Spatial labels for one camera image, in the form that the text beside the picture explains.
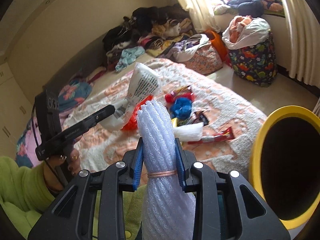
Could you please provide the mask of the left hand painted nails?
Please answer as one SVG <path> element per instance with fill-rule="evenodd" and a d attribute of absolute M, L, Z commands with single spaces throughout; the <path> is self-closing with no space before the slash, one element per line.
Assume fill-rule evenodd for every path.
<path fill-rule="evenodd" d="M 47 188 L 54 193 L 62 191 L 65 187 L 62 178 L 59 177 L 57 172 L 57 168 L 65 164 L 67 164 L 67 175 L 76 176 L 81 170 L 79 151 L 73 148 L 68 157 L 55 155 L 44 162 L 44 181 Z"/>

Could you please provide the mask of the green sleeve left forearm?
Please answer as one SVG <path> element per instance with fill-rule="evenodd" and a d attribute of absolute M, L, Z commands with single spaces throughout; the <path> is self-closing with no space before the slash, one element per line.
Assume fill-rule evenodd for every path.
<path fill-rule="evenodd" d="M 19 167 L 9 157 L 1 157 L 1 207 L 17 231 L 28 238 L 32 227 L 55 197 L 44 180 L 44 164 Z"/>

